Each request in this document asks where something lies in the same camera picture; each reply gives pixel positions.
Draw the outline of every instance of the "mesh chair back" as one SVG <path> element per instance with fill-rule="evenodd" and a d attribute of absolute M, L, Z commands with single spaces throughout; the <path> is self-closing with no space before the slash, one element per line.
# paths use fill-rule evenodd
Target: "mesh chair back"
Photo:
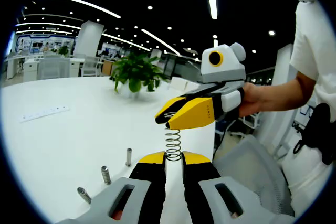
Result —
<path fill-rule="evenodd" d="M 44 58 L 38 64 L 37 79 L 54 79 L 70 77 L 69 58 Z"/>

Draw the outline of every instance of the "coil spring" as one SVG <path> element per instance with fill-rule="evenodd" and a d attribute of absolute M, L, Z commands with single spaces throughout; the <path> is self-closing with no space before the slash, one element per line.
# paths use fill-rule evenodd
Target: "coil spring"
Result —
<path fill-rule="evenodd" d="M 171 118 L 175 115 L 174 112 L 168 112 L 165 113 L 164 116 L 166 118 Z M 166 136 L 176 136 L 176 138 L 166 138 L 166 142 L 169 142 L 168 144 L 166 144 L 166 147 L 168 148 L 166 150 L 167 152 L 167 159 L 170 161 L 179 161 L 181 159 L 181 141 L 180 138 L 181 136 L 179 135 L 179 133 L 181 132 L 180 130 L 174 130 L 175 132 L 169 132 L 169 133 L 165 133 Z"/>

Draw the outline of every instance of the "circular lens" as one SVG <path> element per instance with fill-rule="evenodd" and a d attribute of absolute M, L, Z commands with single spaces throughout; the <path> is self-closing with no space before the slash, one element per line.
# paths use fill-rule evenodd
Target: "circular lens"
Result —
<path fill-rule="evenodd" d="M 209 61 L 212 65 L 218 65 L 221 62 L 221 55 L 218 52 L 211 52 L 209 55 Z"/>

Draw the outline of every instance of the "metal pin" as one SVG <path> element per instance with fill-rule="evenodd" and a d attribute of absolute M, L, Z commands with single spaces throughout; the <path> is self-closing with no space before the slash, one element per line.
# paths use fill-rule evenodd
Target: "metal pin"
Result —
<path fill-rule="evenodd" d="M 91 204 L 91 197 L 87 194 L 84 188 L 78 187 L 77 192 L 88 204 Z"/>
<path fill-rule="evenodd" d="M 127 148 L 126 166 L 131 166 L 132 149 Z"/>
<path fill-rule="evenodd" d="M 107 166 L 102 166 L 100 170 L 101 170 L 101 175 L 103 175 L 104 183 L 107 185 L 110 185 L 111 178 L 110 178 L 109 169 L 107 168 Z"/>

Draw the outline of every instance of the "led strip light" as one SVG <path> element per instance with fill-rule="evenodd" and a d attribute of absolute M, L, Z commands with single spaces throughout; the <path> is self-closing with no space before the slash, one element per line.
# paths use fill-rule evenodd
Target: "led strip light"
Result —
<path fill-rule="evenodd" d="M 115 13 L 113 13 L 113 12 L 111 12 L 111 11 L 105 9 L 105 8 L 102 8 L 102 7 L 98 6 L 98 5 L 94 5 L 92 3 L 89 3 L 89 2 L 86 2 L 86 1 L 83 1 L 83 0 L 70 0 L 70 1 L 74 1 L 74 2 L 77 2 L 77 3 L 80 3 L 80 4 L 91 6 L 91 7 L 95 8 L 95 9 L 101 10 L 102 12 L 110 14 L 113 17 L 121 18 L 121 16 L 119 16 L 118 14 L 115 14 Z"/>

